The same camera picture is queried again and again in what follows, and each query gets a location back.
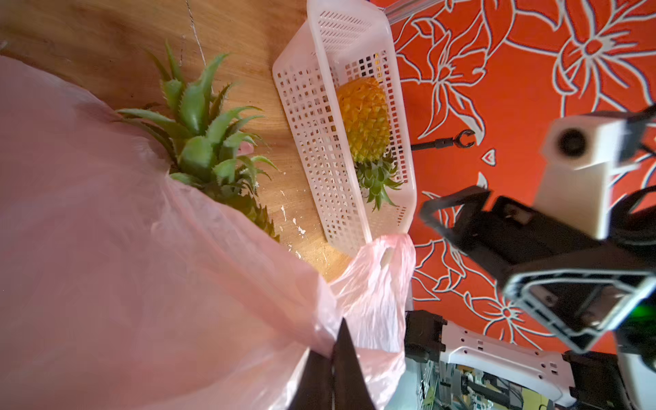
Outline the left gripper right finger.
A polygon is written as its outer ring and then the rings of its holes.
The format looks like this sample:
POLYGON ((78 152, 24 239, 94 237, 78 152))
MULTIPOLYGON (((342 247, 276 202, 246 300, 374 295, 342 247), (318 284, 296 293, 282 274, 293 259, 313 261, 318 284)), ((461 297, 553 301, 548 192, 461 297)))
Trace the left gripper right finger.
POLYGON ((333 348, 333 397, 336 410, 375 410, 346 319, 333 348))

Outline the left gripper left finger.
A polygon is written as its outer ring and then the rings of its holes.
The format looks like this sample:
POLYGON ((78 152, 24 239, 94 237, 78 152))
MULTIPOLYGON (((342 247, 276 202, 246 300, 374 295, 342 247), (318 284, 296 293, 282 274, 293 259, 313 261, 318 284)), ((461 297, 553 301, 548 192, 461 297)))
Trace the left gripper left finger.
POLYGON ((288 410, 332 410, 333 365, 331 359, 311 351, 288 410))

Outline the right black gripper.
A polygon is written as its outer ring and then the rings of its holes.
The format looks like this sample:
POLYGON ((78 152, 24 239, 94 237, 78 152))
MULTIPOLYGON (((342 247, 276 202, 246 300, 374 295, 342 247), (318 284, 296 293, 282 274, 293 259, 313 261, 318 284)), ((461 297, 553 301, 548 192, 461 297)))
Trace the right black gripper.
POLYGON ((584 353, 655 292, 655 208, 631 194, 608 215, 609 236, 593 239, 512 198, 470 186, 426 201, 420 219, 493 276, 502 295, 584 353), (437 214, 461 206, 452 227, 437 214))

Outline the pink plastic bag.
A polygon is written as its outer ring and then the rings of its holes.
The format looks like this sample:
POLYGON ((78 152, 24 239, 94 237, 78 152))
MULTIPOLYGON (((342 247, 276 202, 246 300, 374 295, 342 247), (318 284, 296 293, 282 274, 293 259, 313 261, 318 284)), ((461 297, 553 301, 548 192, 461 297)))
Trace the pink plastic bag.
POLYGON ((1 60, 1 406, 284 409, 348 324, 371 398, 406 369, 406 235, 332 284, 84 89, 1 60))

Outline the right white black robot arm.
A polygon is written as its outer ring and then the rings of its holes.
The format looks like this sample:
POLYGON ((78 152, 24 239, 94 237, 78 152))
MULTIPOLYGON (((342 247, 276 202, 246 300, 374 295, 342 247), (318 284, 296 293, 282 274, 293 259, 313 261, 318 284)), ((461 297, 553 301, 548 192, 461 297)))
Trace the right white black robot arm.
POLYGON ((485 209, 490 192, 472 186, 426 201, 420 218, 491 271, 505 296, 570 344, 563 353, 522 348, 424 310, 406 317, 409 359, 437 370, 436 398, 456 409, 478 394, 512 408, 512 392, 464 374, 534 391, 553 409, 655 406, 655 210, 640 208, 653 187, 623 198, 611 237, 594 241, 511 198, 485 209))

